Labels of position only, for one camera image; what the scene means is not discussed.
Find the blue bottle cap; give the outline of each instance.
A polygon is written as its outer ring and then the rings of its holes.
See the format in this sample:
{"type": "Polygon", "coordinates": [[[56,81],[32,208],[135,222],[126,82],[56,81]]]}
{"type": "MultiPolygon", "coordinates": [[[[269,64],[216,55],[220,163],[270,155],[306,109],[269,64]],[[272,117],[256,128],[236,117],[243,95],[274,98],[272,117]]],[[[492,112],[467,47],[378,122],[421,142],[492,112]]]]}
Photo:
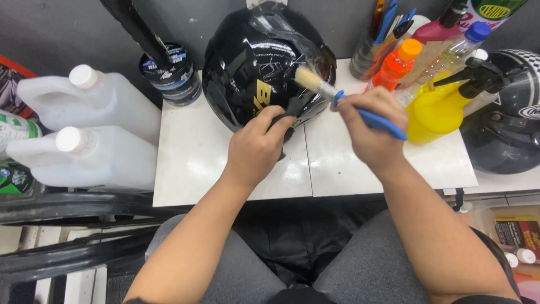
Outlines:
{"type": "Polygon", "coordinates": [[[473,43],[482,42],[491,33],[491,28],[486,22],[477,21],[467,29],[465,38],[473,43]]]}

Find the orange bottle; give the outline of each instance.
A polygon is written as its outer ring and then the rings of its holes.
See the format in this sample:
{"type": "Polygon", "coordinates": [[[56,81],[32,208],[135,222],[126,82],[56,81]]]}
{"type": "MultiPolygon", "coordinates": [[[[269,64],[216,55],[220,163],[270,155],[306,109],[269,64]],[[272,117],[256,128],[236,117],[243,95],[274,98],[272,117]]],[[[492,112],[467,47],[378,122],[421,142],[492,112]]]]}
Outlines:
{"type": "Polygon", "coordinates": [[[422,51],[422,43],[406,39],[397,50],[391,52],[383,61],[381,70],[369,81],[366,91],[383,86],[392,92],[397,82],[411,71],[414,58],[422,51]]]}

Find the yellow spray bottle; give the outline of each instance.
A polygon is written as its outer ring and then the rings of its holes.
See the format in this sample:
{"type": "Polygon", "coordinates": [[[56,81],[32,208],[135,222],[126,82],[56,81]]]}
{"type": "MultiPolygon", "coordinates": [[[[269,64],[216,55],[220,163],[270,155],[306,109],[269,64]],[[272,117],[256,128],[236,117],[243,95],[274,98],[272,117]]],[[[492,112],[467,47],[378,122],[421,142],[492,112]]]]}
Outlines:
{"type": "Polygon", "coordinates": [[[409,130],[414,143],[424,144],[457,130],[463,121],[463,107],[483,91],[509,83],[507,75],[488,61],[469,58],[462,71],[422,87],[407,106],[409,130]],[[468,80],[465,84],[459,81],[468,80]]]}

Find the black helmet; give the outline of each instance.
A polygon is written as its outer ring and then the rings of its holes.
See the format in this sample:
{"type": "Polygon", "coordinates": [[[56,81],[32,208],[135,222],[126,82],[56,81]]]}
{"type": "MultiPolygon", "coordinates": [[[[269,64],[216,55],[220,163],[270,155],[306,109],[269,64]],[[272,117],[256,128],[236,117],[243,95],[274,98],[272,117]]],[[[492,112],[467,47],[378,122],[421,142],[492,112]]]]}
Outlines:
{"type": "Polygon", "coordinates": [[[294,127],[328,105],[294,82],[299,64],[335,83],[336,59],[311,23],[286,5],[264,2],[229,14],[210,39],[202,88],[210,107],[236,132],[268,105],[287,109],[291,98],[304,106],[294,127]]]}
{"type": "Polygon", "coordinates": [[[499,99],[463,120],[460,131],[472,166],[495,174],[515,174],[540,164],[540,56],[499,50],[489,61],[503,71],[528,67],[499,92],[499,99]]]}

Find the hand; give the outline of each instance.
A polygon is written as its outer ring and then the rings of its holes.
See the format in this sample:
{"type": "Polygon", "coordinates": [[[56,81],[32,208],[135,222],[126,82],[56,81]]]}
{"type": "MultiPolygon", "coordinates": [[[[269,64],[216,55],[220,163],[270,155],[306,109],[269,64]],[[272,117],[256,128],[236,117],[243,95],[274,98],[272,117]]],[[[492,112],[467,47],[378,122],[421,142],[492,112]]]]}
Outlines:
{"type": "Polygon", "coordinates": [[[296,117],[286,116],[268,130],[272,119],[283,113],[278,105],[266,107],[233,135],[222,176],[252,190],[265,179],[281,155],[285,131],[296,122],[296,117]]]}
{"type": "Polygon", "coordinates": [[[349,95],[339,100],[337,108],[332,108],[332,111],[341,114],[349,130],[354,153],[375,175],[406,162],[403,141],[391,137],[386,131],[368,128],[355,108],[377,113],[407,131],[409,117],[394,95],[383,87],[377,87],[362,95],[349,95]]]}

